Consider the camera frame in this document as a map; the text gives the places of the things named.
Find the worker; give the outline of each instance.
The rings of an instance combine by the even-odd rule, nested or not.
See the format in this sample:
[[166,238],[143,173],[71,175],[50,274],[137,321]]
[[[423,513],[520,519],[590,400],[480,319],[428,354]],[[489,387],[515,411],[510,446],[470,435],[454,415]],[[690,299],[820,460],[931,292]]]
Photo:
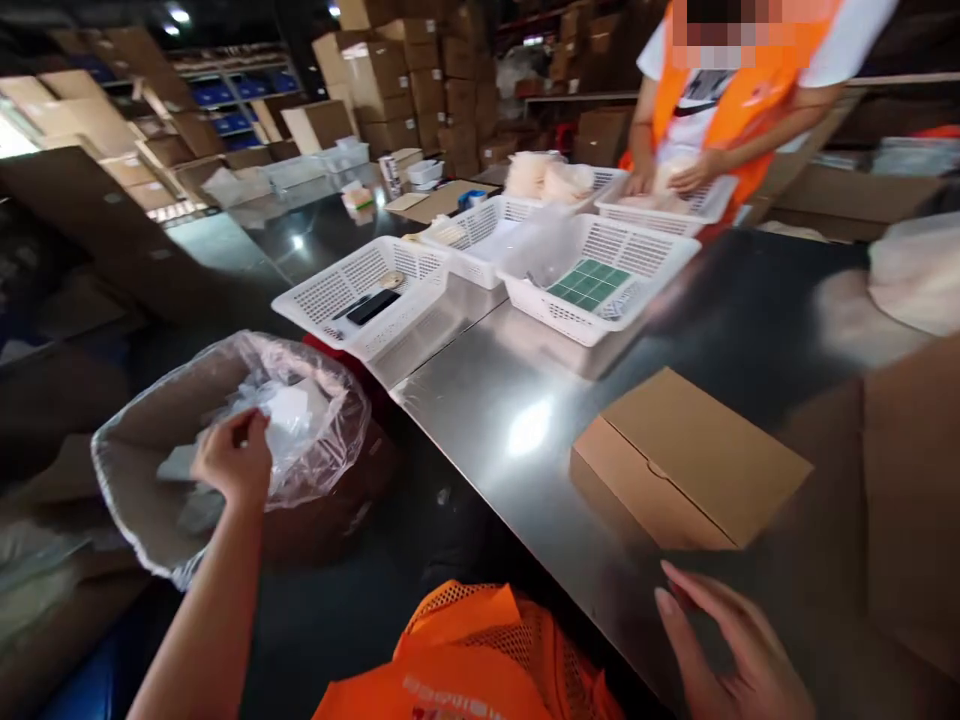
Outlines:
[[[201,439],[194,475],[226,505],[190,590],[134,700],[129,718],[235,718],[250,655],[271,457],[258,411]],[[657,607],[676,653],[694,720],[806,720],[814,708],[763,613],[716,580],[664,563],[671,591]],[[707,665],[684,606],[711,615],[737,672]],[[449,582],[420,605],[393,660],[331,683],[314,720],[619,720],[604,675],[551,615],[510,586]]]
[[[896,7],[896,0],[754,2],[753,18],[722,17],[740,3],[667,7],[637,60],[643,83],[620,163],[631,172],[628,195],[650,193],[658,165],[688,156],[692,166],[668,187],[691,193],[735,175],[732,216],[760,187],[777,148],[826,117]],[[765,18],[783,22],[753,22]],[[789,46],[777,46],[779,38]]]

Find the white plastic basket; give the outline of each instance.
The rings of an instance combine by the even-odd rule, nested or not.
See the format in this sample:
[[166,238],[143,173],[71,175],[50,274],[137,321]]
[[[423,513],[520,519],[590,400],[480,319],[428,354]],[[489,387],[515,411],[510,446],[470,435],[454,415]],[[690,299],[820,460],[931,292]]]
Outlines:
[[[593,347],[607,333],[636,320],[650,300],[700,251],[688,237],[601,218],[575,215],[520,243],[500,261],[497,275],[510,302],[581,345]],[[550,287],[580,260],[596,260],[629,273],[592,312],[537,287]]]
[[443,161],[421,160],[407,168],[412,185],[426,185],[443,177]]
[[623,197],[625,184],[621,183],[611,187],[597,198],[597,212],[601,217],[612,218],[638,227],[692,237],[707,225],[720,222],[739,182],[740,179],[733,175],[721,175],[709,186],[693,193],[690,198],[690,212],[686,214],[640,210],[618,205],[617,200]]
[[[371,360],[440,299],[447,287],[448,253],[379,237],[273,301],[271,307],[331,347]],[[379,293],[391,270],[405,275],[401,298],[363,327],[334,319],[365,295]]]
[[[624,170],[616,170],[614,168],[597,168],[592,167],[593,170],[593,194],[581,200],[578,203],[573,205],[564,205],[563,207],[569,208],[571,213],[581,213],[581,212],[591,212],[594,209],[594,204],[599,200],[604,194],[609,192],[622,192],[624,184],[627,182],[627,178],[630,177],[630,173]],[[547,205],[551,204],[546,200],[531,200],[528,198],[517,198],[512,196],[511,200],[522,203],[529,208],[527,214],[544,208]]]
[[280,188],[309,182],[327,173],[326,166],[317,155],[300,155],[260,168],[271,183]]
[[337,147],[317,153],[328,173],[341,173],[370,162],[369,143],[355,142],[340,145],[339,140],[337,143]]
[[430,247],[449,251],[450,271],[455,275],[493,290],[501,282],[497,277],[497,261],[513,248],[515,238],[512,236],[530,212],[526,201],[498,195],[427,228],[420,233],[420,240]]

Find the hand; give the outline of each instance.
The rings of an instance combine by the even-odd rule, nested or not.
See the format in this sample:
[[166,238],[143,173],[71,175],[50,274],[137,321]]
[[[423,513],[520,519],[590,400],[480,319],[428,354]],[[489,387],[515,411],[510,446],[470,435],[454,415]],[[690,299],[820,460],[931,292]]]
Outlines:
[[623,194],[631,195],[649,195],[653,190],[653,180],[657,176],[657,163],[653,156],[648,155],[643,158],[634,158],[633,174],[627,178],[627,184]]
[[697,164],[670,178],[668,186],[680,195],[691,193],[704,185],[709,185],[730,170],[730,155],[727,151],[704,150],[697,158]]
[[269,422],[251,408],[210,428],[200,440],[193,477],[219,490],[228,504],[252,504],[262,510],[273,464],[265,435]]
[[657,588],[657,608],[680,665],[694,720],[816,717],[813,700],[760,608],[712,578],[682,573],[668,562],[663,563],[663,570],[675,594],[717,621],[736,661],[734,676],[714,675],[677,599]]

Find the orange vest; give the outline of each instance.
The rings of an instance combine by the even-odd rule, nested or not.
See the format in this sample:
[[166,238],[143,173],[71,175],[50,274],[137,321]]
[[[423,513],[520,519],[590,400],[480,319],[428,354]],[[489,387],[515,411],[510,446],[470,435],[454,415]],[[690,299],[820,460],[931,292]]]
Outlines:
[[[731,148],[751,140],[772,128],[782,117],[793,93],[797,78],[810,61],[833,25],[842,0],[826,0],[824,17],[809,23],[782,23],[772,26],[768,44],[741,48],[743,68],[738,70],[720,99],[716,115],[704,139],[705,148]],[[667,135],[673,112],[683,96],[690,70],[698,66],[699,48],[674,47],[673,3],[664,17],[666,57],[663,77],[657,88],[653,113],[654,148]],[[676,20],[686,24],[685,4],[678,6]],[[774,153],[757,158],[732,172],[740,178],[733,196],[739,207],[756,192],[767,174]],[[630,151],[620,162],[621,169],[633,170]]]
[[622,720],[603,673],[509,585],[449,582],[420,603],[393,661],[331,683],[313,720]]

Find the fingernail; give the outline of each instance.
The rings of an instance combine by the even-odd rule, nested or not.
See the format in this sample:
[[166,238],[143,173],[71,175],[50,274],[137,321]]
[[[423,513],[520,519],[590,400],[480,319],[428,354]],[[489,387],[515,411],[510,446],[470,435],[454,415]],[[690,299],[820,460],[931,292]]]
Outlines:
[[676,599],[663,588],[654,590],[653,598],[657,601],[657,607],[660,608],[660,612],[664,615],[673,615],[677,609]]

